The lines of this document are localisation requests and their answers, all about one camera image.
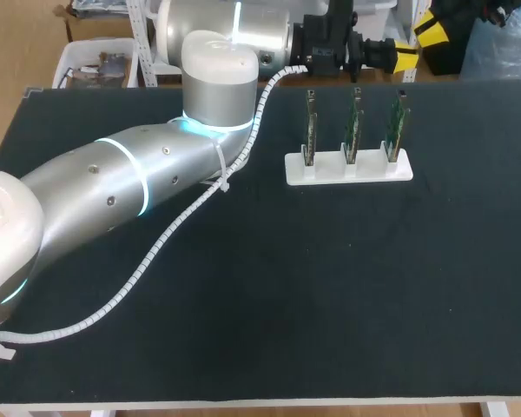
floor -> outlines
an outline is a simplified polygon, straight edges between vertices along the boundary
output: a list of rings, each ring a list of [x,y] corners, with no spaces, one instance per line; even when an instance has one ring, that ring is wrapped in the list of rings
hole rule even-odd
[[[63,22],[52,9],[62,0],[0,1],[0,142],[29,86],[49,87],[66,44]],[[521,417],[521,402],[509,405]],[[87,417],[66,413],[65,417]],[[122,417],[480,417],[476,404],[396,407],[313,407],[123,412]]]

cable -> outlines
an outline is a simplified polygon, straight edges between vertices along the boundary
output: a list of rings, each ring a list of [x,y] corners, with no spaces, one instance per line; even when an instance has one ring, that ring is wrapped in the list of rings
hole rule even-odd
[[[251,148],[254,145],[254,141],[257,138],[257,134],[259,132],[259,127],[261,125],[262,114],[264,112],[265,105],[267,103],[268,95],[272,91],[274,85],[284,76],[288,76],[290,74],[300,74],[303,72],[307,72],[307,67],[304,65],[286,67],[279,71],[275,76],[273,76],[270,81],[268,81],[267,86],[264,91],[260,95],[259,105],[257,106],[257,111],[254,115],[253,127],[251,128],[251,133],[249,134],[249,138],[245,143],[245,146],[241,153],[237,156],[234,163],[228,168],[226,171],[226,179],[228,179],[238,168],[246,161],[249,152],[251,152]],[[141,264],[137,267],[135,272],[131,275],[126,284],[120,289],[114,297],[106,305],[96,311],[93,315],[88,317],[85,320],[79,321],[77,324],[73,326],[69,326],[67,328],[60,328],[57,330],[50,330],[47,332],[37,333],[37,334],[19,334],[19,333],[11,333],[11,332],[0,332],[0,342],[5,343],[15,343],[15,344],[34,344],[34,343],[43,343],[46,341],[55,341],[57,339],[62,339],[66,336],[70,336],[75,333],[79,333],[85,328],[88,328],[95,324],[97,321],[101,320],[106,314],[108,314],[115,306],[117,306],[120,301],[129,293],[131,288],[139,281],[139,278],[144,274],[147,270],[148,265],[153,261],[158,252],[164,246],[169,237],[175,232],[177,228],[181,226],[185,220],[190,217],[194,211],[196,211],[216,190],[218,190],[221,185],[224,183],[224,178],[218,178],[208,189],[205,191],[197,200],[195,200],[189,207],[187,207],[183,212],[176,217],[176,219],[168,226],[166,230],[161,234],[149,252],[143,258]],[[6,349],[2,345],[0,345],[0,359],[10,360],[15,351],[12,349]]]

white shelving unit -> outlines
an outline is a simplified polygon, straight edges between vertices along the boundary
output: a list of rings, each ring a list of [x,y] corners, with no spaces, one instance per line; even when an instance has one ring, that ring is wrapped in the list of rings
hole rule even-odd
[[[430,6],[430,2],[431,0],[398,0],[398,11],[401,13],[393,10],[390,14],[390,18],[396,20],[395,24],[398,27],[398,33],[403,32],[402,20],[409,18],[409,15],[411,15],[413,18],[411,27],[413,27],[425,14],[426,9]],[[133,29],[135,42],[137,44],[139,62],[146,86],[157,87],[158,82],[156,81],[156,76],[181,74],[178,68],[162,62],[156,53],[156,45],[153,43],[151,46],[148,43],[147,17],[145,14],[144,0],[127,0],[127,3],[131,28]],[[410,29],[408,42],[411,46],[415,46],[417,42],[417,38],[412,33],[412,29]],[[416,69],[406,71],[403,78],[404,83],[415,81],[416,73]]]

black tabletop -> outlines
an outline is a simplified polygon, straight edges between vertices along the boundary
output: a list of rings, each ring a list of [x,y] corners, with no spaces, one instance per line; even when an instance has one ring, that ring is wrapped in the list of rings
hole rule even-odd
[[[363,87],[376,148],[398,86]],[[410,182],[299,187],[305,90],[277,88],[247,166],[80,334],[0,362],[0,403],[521,395],[521,82],[402,85]],[[317,88],[319,150],[351,88]],[[181,113],[171,89],[33,93],[0,148],[22,176]],[[61,328],[123,285],[196,185],[64,257],[2,327]]]

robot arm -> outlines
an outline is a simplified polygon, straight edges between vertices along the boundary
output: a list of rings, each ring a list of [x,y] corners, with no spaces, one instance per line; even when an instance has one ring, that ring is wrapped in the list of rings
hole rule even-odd
[[[225,177],[168,227],[128,283],[99,311],[74,326],[41,334],[0,332],[0,342],[62,338],[92,325],[120,302],[171,233],[247,161],[267,96],[283,76],[307,71],[335,75],[345,66],[354,79],[363,63],[390,71],[398,65],[395,44],[383,48],[355,36],[351,0],[332,0],[326,15],[306,17],[296,31],[279,13],[259,17],[258,10],[241,3],[223,4],[216,5],[219,10],[204,9],[204,0],[164,0],[162,5],[159,31],[165,30],[166,37],[158,42],[165,57],[181,68],[181,117],[98,138],[21,180],[0,173],[0,324],[39,272],[58,257],[193,184],[220,173]],[[201,11],[195,13],[192,8],[198,6]],[[286,66],[303,62],[306,66]],[[275,75],[255,112],[260,66]],[[0,359],[11,356],[0,345]]]
[[[254,122],[255,53],[195,31],[181,69],[182,117],[98,138],[21,180],[0,173],[0,323],[58,257],[217,175],[243,151]]]

